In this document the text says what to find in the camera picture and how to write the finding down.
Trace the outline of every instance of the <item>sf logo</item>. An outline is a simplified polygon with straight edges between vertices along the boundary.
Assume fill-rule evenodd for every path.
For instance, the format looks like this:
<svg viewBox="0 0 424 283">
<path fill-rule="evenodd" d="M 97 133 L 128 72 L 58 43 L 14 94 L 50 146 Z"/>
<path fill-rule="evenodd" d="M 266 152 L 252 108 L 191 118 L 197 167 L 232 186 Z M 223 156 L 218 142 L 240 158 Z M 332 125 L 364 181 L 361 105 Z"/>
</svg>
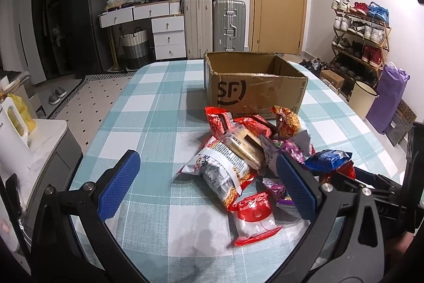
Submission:
<svg viewBox="0 0 424 283">
<path fill-rule="evenodd" d="M 240 102 L 246 94 L 246 81 L 218 83 L 218 105 L 230 106 Z"/>
</svg>

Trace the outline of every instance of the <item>blue sneaker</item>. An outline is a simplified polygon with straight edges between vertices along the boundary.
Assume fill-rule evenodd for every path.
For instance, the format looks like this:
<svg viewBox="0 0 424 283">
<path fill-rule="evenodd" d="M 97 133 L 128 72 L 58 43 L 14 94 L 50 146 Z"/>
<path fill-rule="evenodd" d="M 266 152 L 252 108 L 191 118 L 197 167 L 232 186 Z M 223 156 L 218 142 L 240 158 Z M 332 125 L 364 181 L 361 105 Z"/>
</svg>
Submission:
<svg viewBox="0 0 424 283">
<path fill-rule="evenodd" d="M 379 7 L 377 10 L 375 10 L 375 18 L 385 22 L 386 26 L 388 26 L 389 25 L 389 10 L 383 7 Z"/>
<path fill-rule="evenodd" d="M 379 8 L 380 6 L 378 4 L 376 4 L 375 2 L 371 2 L 371 4 L 368 6 L 368 11 L 367 11 L 367 16 L 368 17 L 374 17 L 376 10 Z"/>
</svg>

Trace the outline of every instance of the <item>red sneaker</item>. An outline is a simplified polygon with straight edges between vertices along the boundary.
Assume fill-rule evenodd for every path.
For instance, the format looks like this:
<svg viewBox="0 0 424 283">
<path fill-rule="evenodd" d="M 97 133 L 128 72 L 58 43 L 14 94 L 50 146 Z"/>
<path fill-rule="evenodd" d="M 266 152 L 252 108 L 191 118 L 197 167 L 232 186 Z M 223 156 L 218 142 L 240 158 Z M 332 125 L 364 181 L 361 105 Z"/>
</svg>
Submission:
<svg viewBox="0 0 424 283">
<path fill-rule="evenodd" d="M 383 54 L 381 51 L 381 48 L 377 48 L 377 47 L 371 47 L 371 58 L 370 58 L 370 65 L 378 68 L 381 64 L 381 61 L 383 60 Z"/>
<path fill-rule="evenodd" d="M 359 15 L 367 15 L 367 11 L 368 11 L 368 5 L 365 3 L 358 3 L 355 2 L 355 6 L 350 8 L 351 12 L 356 12 Z"/>
<path fill-rule="evenodd" d="M 365 61 L 366 63 L 369 63 L 370 62 L 370 59 L 371 59 L 371 55 L 372 55 L 372 51 L 371 51 L 371 46 L 368 46 L 368 45 L 366 45 L 366 46 L 364 46 L 364 50 L 363 50 L 363 53 L 362 53 L 362 60 L 363 61 Z"/>
</svg>

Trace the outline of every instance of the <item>suitcase handle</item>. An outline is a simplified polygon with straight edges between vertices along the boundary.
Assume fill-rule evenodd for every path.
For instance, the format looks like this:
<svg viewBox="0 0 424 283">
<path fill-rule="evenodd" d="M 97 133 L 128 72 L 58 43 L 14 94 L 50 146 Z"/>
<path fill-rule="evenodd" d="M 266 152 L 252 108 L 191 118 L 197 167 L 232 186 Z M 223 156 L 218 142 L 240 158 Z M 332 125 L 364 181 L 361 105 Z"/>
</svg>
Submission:
<svg viewBox="0 0 424 283">
<path fill-rule="evenodd" d="M 230 39 L 233 40 L 237 37 L 237 27 L 234 25 L 231 25 L 231 28 L 234 29 L 234 35 L 230 37 Z"/>
</svg>

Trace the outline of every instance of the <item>white suitcase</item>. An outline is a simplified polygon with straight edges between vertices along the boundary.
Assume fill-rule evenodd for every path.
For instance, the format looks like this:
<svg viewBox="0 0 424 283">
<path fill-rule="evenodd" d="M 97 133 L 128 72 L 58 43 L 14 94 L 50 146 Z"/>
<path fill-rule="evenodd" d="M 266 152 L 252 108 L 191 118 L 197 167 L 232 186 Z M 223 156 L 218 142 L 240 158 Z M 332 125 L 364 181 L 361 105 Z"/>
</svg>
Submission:
<svg viewBox="0 0 424 283">
<path fill-rule="evenodd" d="M 212 0 L 184 0 L 184 31 L 188 59 L 212 52 Z"/>
</svg>

